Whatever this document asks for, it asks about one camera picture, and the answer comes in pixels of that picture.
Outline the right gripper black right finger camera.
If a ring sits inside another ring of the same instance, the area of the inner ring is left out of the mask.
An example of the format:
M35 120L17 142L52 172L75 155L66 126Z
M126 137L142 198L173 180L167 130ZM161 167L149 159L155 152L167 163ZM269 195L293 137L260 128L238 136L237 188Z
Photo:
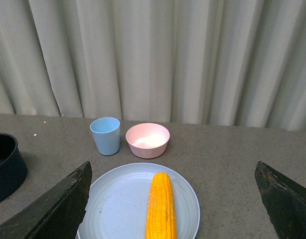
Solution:
M306 188L262 161L254 176L278 238L306 239Z

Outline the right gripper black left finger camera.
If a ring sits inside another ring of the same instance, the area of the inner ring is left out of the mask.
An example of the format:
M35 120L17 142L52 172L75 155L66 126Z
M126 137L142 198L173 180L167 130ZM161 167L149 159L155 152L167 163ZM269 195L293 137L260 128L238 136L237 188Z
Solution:
M92 180L89 161L0 225L0 239L73 239L85 216Z

